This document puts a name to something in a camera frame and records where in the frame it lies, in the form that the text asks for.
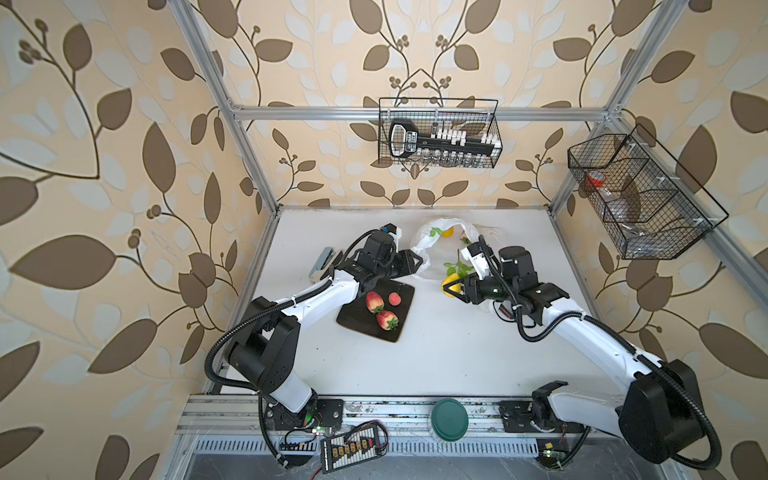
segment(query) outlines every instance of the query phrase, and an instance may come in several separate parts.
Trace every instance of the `white table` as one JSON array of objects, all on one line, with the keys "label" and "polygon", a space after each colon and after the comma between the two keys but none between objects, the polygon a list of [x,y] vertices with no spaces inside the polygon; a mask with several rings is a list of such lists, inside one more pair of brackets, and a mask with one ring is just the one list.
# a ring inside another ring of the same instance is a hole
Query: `white table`
[{"label": "white table", "polygon": [[[287,210],[253,296],[273,300],[307,288],[310,269],[324,247],[346,249],[362,233],[387,223],[402,229],[400,248],[410,247],[416,230],[435,217],[500,227],[509,245],[531,252],[540,281],[555,283],[586,309],[546,211],[522,209]],[[514,324],[480,306],[448,298],[438,284],[411,277],[398,281],[416,290],[397,343],[339,326],[338,309],[301,329],[294,371],[319,394],[530,396],[553,380],[617,391],[595,364],[556,333],[528,343]],[[227,376],[243,379],[233,369]],[[235,392],[248,391],[222,389]]]}]

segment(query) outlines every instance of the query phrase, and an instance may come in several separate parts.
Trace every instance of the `circuit board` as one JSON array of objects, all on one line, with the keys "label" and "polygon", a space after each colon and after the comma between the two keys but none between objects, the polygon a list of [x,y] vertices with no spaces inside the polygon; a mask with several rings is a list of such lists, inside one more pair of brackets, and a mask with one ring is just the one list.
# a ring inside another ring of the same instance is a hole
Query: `circuit board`
[{"label": "circuit board", "polygon": [[383,457],[379,432],[377,425],[371,425],[352,434],[347,432],[323,439],[320,443],[323,473]]}]

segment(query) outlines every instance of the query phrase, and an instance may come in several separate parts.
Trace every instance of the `red strawberry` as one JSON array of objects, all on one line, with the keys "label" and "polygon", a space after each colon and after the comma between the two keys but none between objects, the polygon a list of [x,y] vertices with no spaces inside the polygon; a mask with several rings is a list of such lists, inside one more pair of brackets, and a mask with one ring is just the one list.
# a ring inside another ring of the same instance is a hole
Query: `red strawberry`
[{"label": "red strawberry", "polygon": [[397,316],[389,310],[384,310],[376,315],[376,320],[379,321],[379,326],[384,330],[391,330],[397,328]]},{"label": "red strawberry", "polygon": [[384,310],[384,299],[376,292],[366,295],[366,306],[371,313],[378,313]]}]

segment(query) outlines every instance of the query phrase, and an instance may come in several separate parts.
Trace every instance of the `wall-mounted basket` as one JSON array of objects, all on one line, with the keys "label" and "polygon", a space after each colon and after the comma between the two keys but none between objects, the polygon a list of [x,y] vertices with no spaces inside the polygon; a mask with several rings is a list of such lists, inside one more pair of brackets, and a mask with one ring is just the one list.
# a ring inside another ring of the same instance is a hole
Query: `wall-mounted basket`
[{"label": "wall-mounted basket", "polygon": [[390,157],[403,166],[495,167],[503,148],[496,122],[498,101],[434,102],[379,99],[379,158]]},{"label": "wall-mounted basket", "polygon": [[[667,155],[674,174],[650,150]],[[568,168],[621,258],[672,260],[728,218],[722,205],[642,125],[568,149]],[[705,213],[700,204],[706,204]]]}]

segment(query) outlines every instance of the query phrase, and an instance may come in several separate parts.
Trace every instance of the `robotic arm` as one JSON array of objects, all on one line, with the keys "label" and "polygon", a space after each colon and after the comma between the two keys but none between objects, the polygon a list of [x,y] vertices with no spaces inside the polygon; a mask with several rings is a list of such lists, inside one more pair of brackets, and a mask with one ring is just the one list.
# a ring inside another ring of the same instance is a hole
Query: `robotic arm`
[{"label": "robotic arm", "polygon": [[[248,306],[244,321],[225,333],[209,351],[205,370],[209,379],[228,386],[256,390],[279,402],[296,416],[296,424],[316,411],[317,394],[293,372],[300,325],[309,325],[331,310],[373,290],[382,278],[415,273],[422,259],[411,250],[397,251],[397,228],[386,225],[361,236],[365,246],[348,259],[337,257],[320,286],[277,302],[259,297]],[[462,251],[475,273],[446,284],[443,289],[466,303],[509,300],[519,334],[529,342],[556,332],[598,365],[619,387],[620,395],[589,392],[563,381],[550,382],[533,392],[532,423],[543,432],[563,422],[576,422],[611,433],[646,460],[661,463],[673,458],[692,468],[715,468],[720,443],[704,415],[696,376],[680,360],[664,362],[630,344],[599,320],[589,316],[553,283],[541,283],[531,254],[523,247],[499,250],[499,259],[480,236]],[[461,291],[450,290],[461,284]],[[522,316],[544,329],[535,336],[523,330]],[[272,331],[269,339],[263,333]],[[213,371],[217,351],[230,342],[225,358],[248,381],[225,379]],[[710,457],[689,460],[678,452],[704,437]]]}]

